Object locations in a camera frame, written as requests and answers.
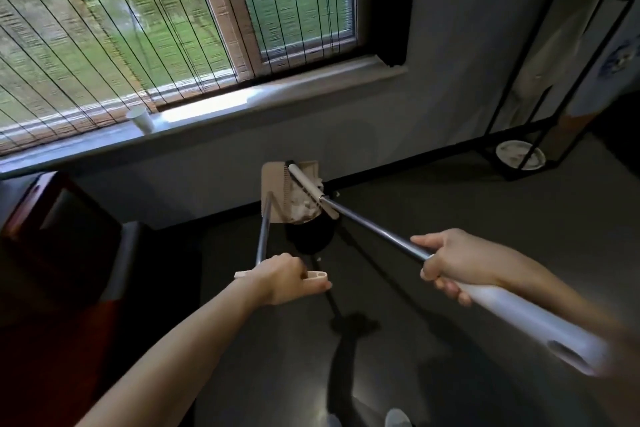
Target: black metal frame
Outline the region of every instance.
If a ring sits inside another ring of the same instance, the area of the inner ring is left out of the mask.
[[[513,67],[513,70],[509,74],[509,77],[507,79],[507,83],[505,84],[504,89],[502,90],[502,95],[500,96],[500,100],[498,102],[498,105],[497,105],[496,109],[493,111],[493,115],[491,117],[491,120],[489,121],[489,125],[487,126],[487,128],[486,128],[486,130],[484,132],[484,137],[488,137],[489,135],[492,135],[492,133],[493,133],[492,132],[493,125],[495,124],[495,122],[496,122],[496,120],[498,118],[498,115],[500,115],[500,111],[502,110],[502,108],[504,107],[504,104],[506,103],[506,100],[507,100],[507,98],[509,96],[509,93],[511,91],[511,88],[513,86],[513,83],[516,81],[516,78],[518,77],[518,74],[520,73],[520,69],[522,68],[522,65],[524,64],[524,61],[525,61],[527,55],[529,54],[529,51],[531,50],[533,42],[535,41],[536,36],[538,35],[538,33],[540,31],[540,27],[542,26],[542,23],[544,22],[545,18],[547,17],[547,13],[548,13],[549,8],[551,7],[551,4],[553,3],[553,1],[554,0],[546,0],[545,1],[544,5],[542,7],[542,10],[540,11],[540,15],[538,16],[538,18],[536,20],[536,23],[535,23],[530,35],[528,36],[527,41],[525,42],[524,47],[523,47],[522,51],[520,52],[520,54],[518,56],[518,59],[516,60],[516,63],[514,65],[514,67]],[[558,165],[560,165],[564,161],[564,159],[569,155],[569,153],[573,150],[573,148],[575,148],[577,143],[584,137],[585,133],[589,129],[589,125],[586,125],[578,133],[578,135],[576,135],[576,137],[574,137],[572,142],[568,145],[568,147],[564,150],[564,152],[561,154],[561,156],[557,160],[547,159],[547,162],[545,163],[545,165],[540,167],[540,169],[536,169],[534,171],[525,171],[524,170],[524,165],[529,161],[529,158],[533,155],[533,153],[536,151],[536,149],[540,147],[540,144],[545,139],[545,137],[547,137],[547,134],[549,133],[549,131],[551,131],[551,129],[554,128],[558,124],[558,121],[559,121],[561,115],[563,114],[565,108],[567,108],[569,103],[572,101],[575,93],[580,88],[580,85],[582,84],[582,82],[584,81],[584,79],[586,78],[588,73],[590,72],[591,68],[596,63],[596,61],[602,56],[602,53],[604,52],[604,49],[606,49],[607,45],[611,42],[613,36],[620,29],[620,26],[621,26],[623,20],[627,17],[628,12],[631,9],[631,6],[632,6],[632,4],[634,2],[634,0],[626,0],[626,1],[627,1],[627,3],[625,4],[624,8],[620,12],[620,15],[615,20],[615,22],[612,24],[612,26],[610,27],[610,29],[607,32],[606,36],[604,36],[603,40],[599,43],[598,47],[596,48],[594,53],[591,55],[591,58],[589,59],[589,61],[585,65],[585,67],[582,68],[582,70],[580,72],[580,75],[576,78],[575,82],[573,82],[573,84],[572,84],[571,88],[569,89],[569,91],[564,95],[562,101],[560,102],[560,104],[556,108],[554,114],[549,118],[545,118],[543,121],[534,122],[534,118],[538,114],[538,110],[540,110],[540,107],[544,103],[544,100],[546,99],[549,91],[552,88],[552,87],[549,87],[540,96],[540,99],[538,100],[538,102],[536,102],[536,105],[533,108],[533,110],[532,110],[531,114],[529,115],[529,117],[527,118],[527,121],[523,125],[520,125],[520,126],[514,128],[514,129],[512,129],[512,130],[519,130],[520,131],[520,136],[517,137],[517,139],[524,140],[524,141],[527,141],[527,142],[529,141],[526,138],[527,134],[533,133],[535,131],[539,132],[539,134],[536,137],[536,139],[533,140],[533,142],[531,142],[531,144],[532,144],[531,149],[529,149],[529,151],[527,152],[527,155],[524,157],[524,159],[522,160],[522,162],[520,163],[520,165],[518,166],[517,169],[513,169],[512,167],[509,167],[508,165],[504,164],[495,155],[495,148],[496,148],[495,145],[492,145],[490,148],[488,148],[485,145],[485,146],[482,146],[482,147],[477,149],[477,151],[482,156],[484,156],[484,158],[486,160],[488,160],[489,163],[491,163],[492,166],[498,172],[500,172],[500,174],[506,180],[516,180],[516,179],[519,179],[519,178],[522,178],[522,177],[525,177],[525,176],[531,176],[532,174],[536,174],[537,172],[546,171],[548,169],[554,169],[555,167],[557,167]],[[592,20],[596,16],[597,12],[600,10],[601,6],[602,6],[602,0],[600,0],[600,2],[598,2],[597,6],[596,6],[596,9],[595,9],[593,15],[591,16],[591,19],[588,22],[587,28],[591,25]]]

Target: dark floor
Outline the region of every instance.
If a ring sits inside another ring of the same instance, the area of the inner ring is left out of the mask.
[[[403,236],[459,227],[513,246],[640,324],[640,181],[593,137],[559,169],[520,181],[468,153],[342,189],[338,200]],[[207,230],[203,302],[252,267],[259,225],[252,216]],[[294,253],[281,225],[269,252]],[[357,225],[343,223],[316,258],[351,327],[332,330],[326,296],[259,310],[200,393],[197,427],[324,426],[328,401],[355,426],[382,426],[391,407],[417,426],[609,425],[546,351],[447,300],[420,281],[416,262]]]

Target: wall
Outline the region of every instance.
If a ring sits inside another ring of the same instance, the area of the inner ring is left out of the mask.
[[[258,200],[268,160],[316,159],[331,179],[477,137],[542,1],[414,0],[406,75],[68,170],[119,220],[162,228]]]

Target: dustpan handle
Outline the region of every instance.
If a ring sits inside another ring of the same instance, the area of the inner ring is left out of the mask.
[[[429,260],[433,256],[424,248],[379,227],[329,197],[322,196],[320,199],[420,261]],[[606,373],[610,361],[609,345],[600,337],[501,287],[473,286],[460,282],[456,284],[474,302],[540,342],[556,357],[581,373],[590,376]]]
[[[273,194],[269,191],[264,198],[264,209],[262,210],[262,224],[260,225],[260,237],[258,238],[258,252],[255,255],[255,264],[267,258],[267,240],[269,239],[269,225],[271,224],[271,198]]]

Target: paper cup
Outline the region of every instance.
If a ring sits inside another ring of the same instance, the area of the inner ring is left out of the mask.
[[[138,105],[132,110],[129,110],[126,117],[135,123],[136,126],[142,130],[142,133],[152,133],[154,131],[154,122],[151,120],[151,115],[149,115],[144,105]]]

